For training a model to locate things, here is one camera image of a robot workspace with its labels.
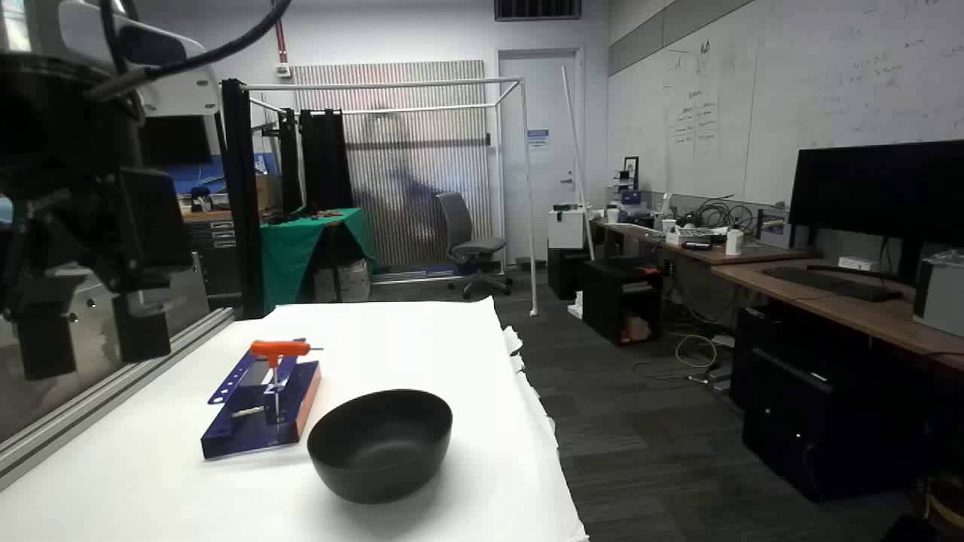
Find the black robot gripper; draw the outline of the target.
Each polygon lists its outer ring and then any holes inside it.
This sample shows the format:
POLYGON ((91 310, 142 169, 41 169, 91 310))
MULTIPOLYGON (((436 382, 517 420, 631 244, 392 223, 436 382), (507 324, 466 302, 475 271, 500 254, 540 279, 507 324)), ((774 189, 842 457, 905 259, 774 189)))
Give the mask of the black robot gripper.
MULTIPOLYGON (((28 380, 77 370, 66 310, 77 283, 62 266, 94 271, 111 291, 155 288, 194 256, 166 170, 147 169, 131 100, 94 100, 105 74, 62 57, 0 57, 4 310, 16 322, 28 380)), ((166 308, 111 302, 127 363, 168 355, 166 308)))

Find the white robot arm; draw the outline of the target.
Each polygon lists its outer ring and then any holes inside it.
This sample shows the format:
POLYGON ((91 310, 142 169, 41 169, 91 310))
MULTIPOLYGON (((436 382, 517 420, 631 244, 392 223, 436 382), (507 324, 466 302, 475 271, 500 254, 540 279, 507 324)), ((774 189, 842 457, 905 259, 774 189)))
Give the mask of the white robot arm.
POLYGON ((28 0, 30 44, 0 52, 0 315, 30 380, 77 368, 74 302, 111 291, 120 355, 168 350, 166 315, 135 308, 194 266, 155 118, 212 111, 212 59, 114 0, 28 0))

